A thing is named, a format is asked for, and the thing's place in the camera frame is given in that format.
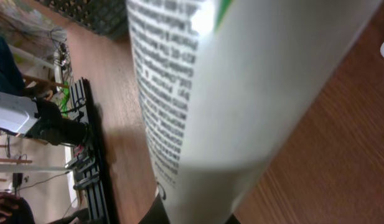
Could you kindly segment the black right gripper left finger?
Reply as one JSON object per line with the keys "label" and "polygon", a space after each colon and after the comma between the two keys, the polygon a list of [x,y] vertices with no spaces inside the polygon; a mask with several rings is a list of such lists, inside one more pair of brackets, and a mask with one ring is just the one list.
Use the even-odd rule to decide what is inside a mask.
{"label": "black right gripper left finger", "polygon": [[138,224],[170,224],[159,194],[156,195],[150,209]]}

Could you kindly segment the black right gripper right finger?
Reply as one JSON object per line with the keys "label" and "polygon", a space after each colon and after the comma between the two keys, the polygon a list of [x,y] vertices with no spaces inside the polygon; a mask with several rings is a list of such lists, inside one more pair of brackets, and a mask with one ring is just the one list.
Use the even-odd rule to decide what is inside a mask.
{"label": "black right gripper right finger", "polygon": [[225,222],[225,224],[241,224],[240,221],[237,219],[236,216],[234,216],[234,214],[232,214],[228,220]]}

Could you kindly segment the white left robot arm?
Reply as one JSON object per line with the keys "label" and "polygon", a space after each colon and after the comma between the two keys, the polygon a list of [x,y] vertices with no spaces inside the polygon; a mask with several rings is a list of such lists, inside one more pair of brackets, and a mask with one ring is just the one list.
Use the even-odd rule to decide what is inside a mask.
{"label": "white left robot arm", "polygon": [[0,92],[0,130],[55,146],[83,144],[89,135],[86,123],[64,118],[55,103],[3,92]]}

